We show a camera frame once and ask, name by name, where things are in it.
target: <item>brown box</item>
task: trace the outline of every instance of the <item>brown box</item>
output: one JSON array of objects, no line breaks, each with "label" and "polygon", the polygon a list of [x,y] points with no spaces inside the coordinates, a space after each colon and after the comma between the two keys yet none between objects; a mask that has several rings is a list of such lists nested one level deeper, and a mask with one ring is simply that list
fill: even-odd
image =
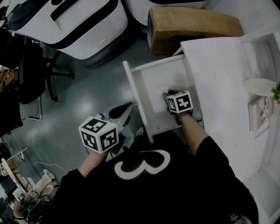
[{"label": "brown box", "polygon": [[180,42],[208,37],[240,37],[237,18],[209,10],[157,7],[149,10],[147,39],[150,56],[172,55]]}]

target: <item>chair wheel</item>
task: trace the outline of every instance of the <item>chair wheel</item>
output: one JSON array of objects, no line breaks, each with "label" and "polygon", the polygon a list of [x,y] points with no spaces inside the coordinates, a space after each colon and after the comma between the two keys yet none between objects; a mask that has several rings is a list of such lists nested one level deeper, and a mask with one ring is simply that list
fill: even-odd
[{"label": "chair wheel", "polygon": [[74,79],[75,79],[75,75],[74,75],[74,74],[70,75],[70,76],[69,76],[69,79],[70,79],[70,80],[74,80]]}]

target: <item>cube with black and white markers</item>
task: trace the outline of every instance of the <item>cube with black and white markers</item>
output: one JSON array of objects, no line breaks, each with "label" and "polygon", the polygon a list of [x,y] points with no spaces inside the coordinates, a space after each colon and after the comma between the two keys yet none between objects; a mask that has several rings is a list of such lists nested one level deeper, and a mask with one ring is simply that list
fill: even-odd
[{"label": "cube with black and white markers", "polygon": [[193,109],[193,102],[189,91],[180,92],[167,97],[169,110],[181,113]]},{"label": "cube with black and white markers", "polygon": [[86,119],[79,132],[84,146],[100,154],[119,143],[118,126],[94,117]]}]

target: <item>white machine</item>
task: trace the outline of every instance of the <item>white machine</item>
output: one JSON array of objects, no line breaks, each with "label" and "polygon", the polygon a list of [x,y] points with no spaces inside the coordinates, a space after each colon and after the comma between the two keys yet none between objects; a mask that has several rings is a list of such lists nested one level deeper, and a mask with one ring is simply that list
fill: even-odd
[{"label": "white machine", "polygon": [[27,0],[8,15],[8,27],[94,67],[129,44],[120,0]]},{"label": "white machine", "polygon": [[133,17],[142,25],[148,24],[148,12],[153,7],[201,8],[206,0],[126,0]]}]

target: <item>logo on shirt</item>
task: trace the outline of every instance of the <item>logo on shirt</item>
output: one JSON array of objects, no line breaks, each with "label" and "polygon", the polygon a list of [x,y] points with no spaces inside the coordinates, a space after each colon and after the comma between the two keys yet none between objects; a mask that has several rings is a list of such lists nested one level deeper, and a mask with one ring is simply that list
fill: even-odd
[{"label": "logo on shirt", "polygon": [[123,162],[118,162],[115,165],[115,173],[121,179],[131,180],[131,179],[139,176],[144,170],[146,170],[150,174],[155,175],[155,174],[159,173],[160,171],[164,170],[170,162],[170,154],[164,150],[153,150],[153,151],[143,151],[143,152],[157,152],[157,153],[163,155],[164,161],[160,166],[154,168],[154,167],[151,167],[149,164],[147,164],[145,160],[143,160],[142,164],[136,170],[134,170],[132,172],[122,171]]}]

